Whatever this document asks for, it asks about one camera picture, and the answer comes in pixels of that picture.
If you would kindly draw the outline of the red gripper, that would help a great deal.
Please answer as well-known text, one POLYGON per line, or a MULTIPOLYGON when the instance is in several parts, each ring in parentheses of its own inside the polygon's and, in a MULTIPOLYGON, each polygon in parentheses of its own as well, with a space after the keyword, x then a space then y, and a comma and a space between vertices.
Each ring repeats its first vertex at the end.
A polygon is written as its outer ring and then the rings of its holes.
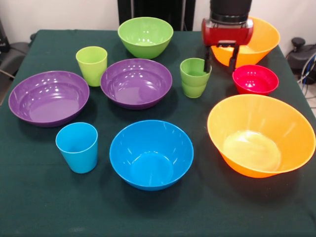
POLYGON ((204 18, 201 24, 202 39, 205 45, 204 71, 211 71, 211 46, 234 45, 233 53, 229 60, 229 69, 233 73, 236 68, 239 45, 247 45, 253 35, 254 23, 247 19, 245 23, 237 25, 223 25, 204 18))

